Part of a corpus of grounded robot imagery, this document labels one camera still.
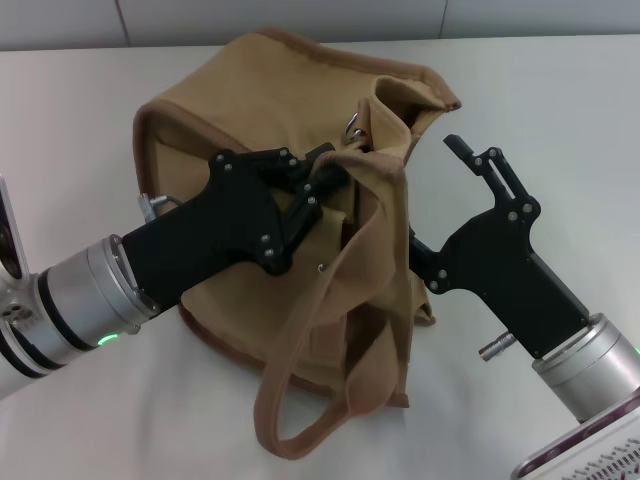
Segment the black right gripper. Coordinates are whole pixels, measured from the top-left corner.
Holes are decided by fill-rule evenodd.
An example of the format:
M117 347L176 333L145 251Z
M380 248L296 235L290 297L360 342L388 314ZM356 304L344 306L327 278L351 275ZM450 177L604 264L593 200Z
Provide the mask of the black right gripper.
M540 204L502 150L474 153L455 134L443 142L485 181L494 207L467 221L438 252L409 229L409 268L434 294L476 294L532 357L541 358L584 328L589 311L533 250L530 231Z

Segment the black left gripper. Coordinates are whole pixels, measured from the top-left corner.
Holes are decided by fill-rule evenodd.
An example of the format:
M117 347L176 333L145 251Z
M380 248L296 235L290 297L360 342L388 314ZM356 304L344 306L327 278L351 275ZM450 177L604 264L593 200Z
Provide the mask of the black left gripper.
M334 150L325 142L302 158L287 147L215 155L200 193L122 237L137 286L164 312L239 262L287 272L290 256L322 218L322 203L349 183L342 167L311 173L316 159ZM293 195L282 214L269 186Z

